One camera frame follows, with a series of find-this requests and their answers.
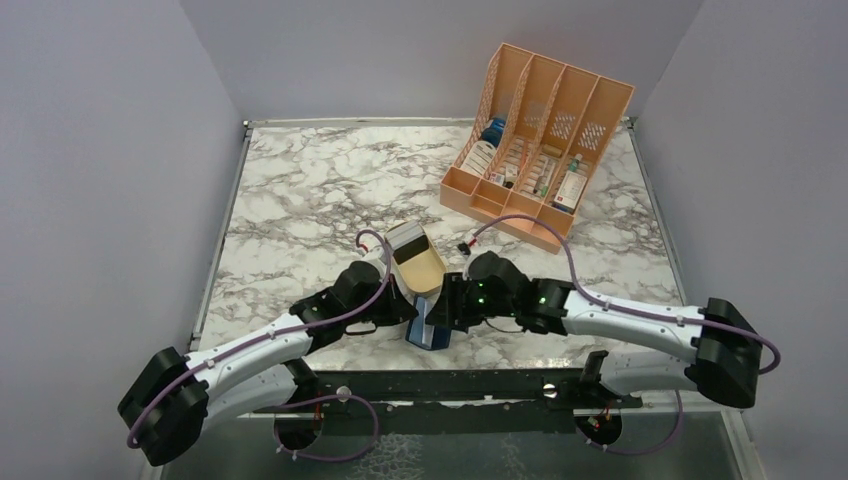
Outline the blue leather card holder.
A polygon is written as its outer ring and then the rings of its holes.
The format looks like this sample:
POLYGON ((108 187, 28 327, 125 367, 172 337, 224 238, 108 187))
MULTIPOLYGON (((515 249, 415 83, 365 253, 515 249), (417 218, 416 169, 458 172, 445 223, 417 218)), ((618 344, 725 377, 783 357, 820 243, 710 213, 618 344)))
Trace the blue leather card holder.
POLYGON ((417 348, 426 351, 438 351, 450 346, 452 331, 449 328, 429 325, 426 317, 433 307, 428 299, 416 295, 413 306, 417 315, 409 321, 405 340, 417 348))

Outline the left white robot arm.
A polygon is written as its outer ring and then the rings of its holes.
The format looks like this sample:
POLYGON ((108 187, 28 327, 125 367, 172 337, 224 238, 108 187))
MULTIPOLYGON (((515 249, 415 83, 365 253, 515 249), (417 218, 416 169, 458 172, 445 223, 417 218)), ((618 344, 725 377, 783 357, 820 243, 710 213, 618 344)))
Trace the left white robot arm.
POLYGON ((302 410, 315 387, 295 372, 305 356, 340 340, 350 325, 395 326, 416 315, 390 269, 355 261, 332 286, 259 330, 203 351, 154 354, 117 407, 129 429, 126 444, 161 466, 240 415, 281 404, 302 410))

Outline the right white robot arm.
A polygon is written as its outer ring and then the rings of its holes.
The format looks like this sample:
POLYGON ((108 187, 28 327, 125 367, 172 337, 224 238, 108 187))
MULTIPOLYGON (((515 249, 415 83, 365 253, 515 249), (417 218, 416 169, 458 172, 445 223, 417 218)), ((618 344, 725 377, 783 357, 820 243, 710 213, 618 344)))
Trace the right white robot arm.
POLYGON ((664 307, 580 290, 574 283, 530 278, 492 252, 444 275, 429 325, 466 331, 511 317, 536 334, 604 337, 640 346, 607 355, 577 380, 579 398, 600 407, 634 391, 690 390, 729 407, 756 402, 763 342, 729 301, 664 307))

